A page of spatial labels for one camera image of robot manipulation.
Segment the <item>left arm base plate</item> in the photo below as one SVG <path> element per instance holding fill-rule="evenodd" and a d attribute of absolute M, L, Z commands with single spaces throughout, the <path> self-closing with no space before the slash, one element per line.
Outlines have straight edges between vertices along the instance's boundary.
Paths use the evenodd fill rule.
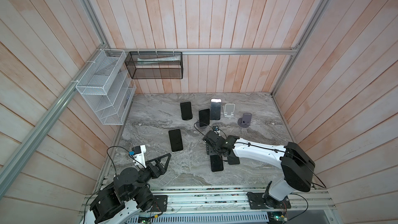
<path fill-rule="evenodd" d="M 165 212 L 167 210 L 168 196 L 167 195 L 155 195 L 152 199 L 150 209 L 148 212 Z"/>

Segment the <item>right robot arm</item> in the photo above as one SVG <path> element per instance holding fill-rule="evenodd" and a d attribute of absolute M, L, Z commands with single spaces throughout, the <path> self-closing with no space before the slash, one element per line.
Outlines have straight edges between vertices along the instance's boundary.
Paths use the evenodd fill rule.
<path fill-rule="evenodd" d="M 224 158 L 229 165 L 240 164 L 241 158 L 257 160 L 283 171 L 283 177 L 269 182 L 265 193 L 247 193 L 251 209 L 290 208 L 288 195 L 294 191 L 311 190 L 315 163 L 296 143 L 286 146 L 266 145 L 251 142 L 238 136 L 223 138 L 218 131 L 209 131 L 203 136 L 211 160 L 213 172 L 223 170 Z"/>

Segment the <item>purple phone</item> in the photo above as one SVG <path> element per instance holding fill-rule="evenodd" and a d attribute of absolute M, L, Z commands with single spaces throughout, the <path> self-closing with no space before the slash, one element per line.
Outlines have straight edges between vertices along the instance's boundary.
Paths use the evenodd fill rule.
<path fill-rule="evenodd" d="M 210 156 L 210 166 L 212 172 L 220 172 L 224 170 L 223 159 L 219 155 Z"/>

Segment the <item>white phone stand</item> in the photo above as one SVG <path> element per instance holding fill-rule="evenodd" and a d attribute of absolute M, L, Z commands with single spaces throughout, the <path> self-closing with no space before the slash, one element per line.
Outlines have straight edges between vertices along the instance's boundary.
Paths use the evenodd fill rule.
<path fill-rule="evenodd" d="M 234 112 L 235 112 L 235 104 L 233 103 L 227 103 L 223 107 L 223 113 L 226 118 L 232 118 L 234 117 Z"/>

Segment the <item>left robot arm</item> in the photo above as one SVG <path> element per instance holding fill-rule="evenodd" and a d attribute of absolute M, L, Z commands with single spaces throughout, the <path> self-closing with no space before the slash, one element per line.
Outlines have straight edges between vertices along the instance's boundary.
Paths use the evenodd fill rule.
<path fill-rule="evenodd" d="M 144 169 L 126 168 L 109 185 L 95 193 L 85 210 L 82 224 L 123 224 L 140 212 L 149 212 L 144 223 L 162 215 L 167 209 L 167 196 L 154 196 L 149 181 L 167 172 L 171 154 L 148 160 Z"/>

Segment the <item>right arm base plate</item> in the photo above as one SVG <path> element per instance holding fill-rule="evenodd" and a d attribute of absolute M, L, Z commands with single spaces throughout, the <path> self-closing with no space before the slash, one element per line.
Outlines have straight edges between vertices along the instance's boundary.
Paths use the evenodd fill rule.
<path fill-rule="evenodd" d="M 248 202 L 250 209 L 290 209 L 291 203 L 286 196 L 282 201 L 277 201 L 271 197 L 264 199 L 264 193 L 248 192 Z"/>

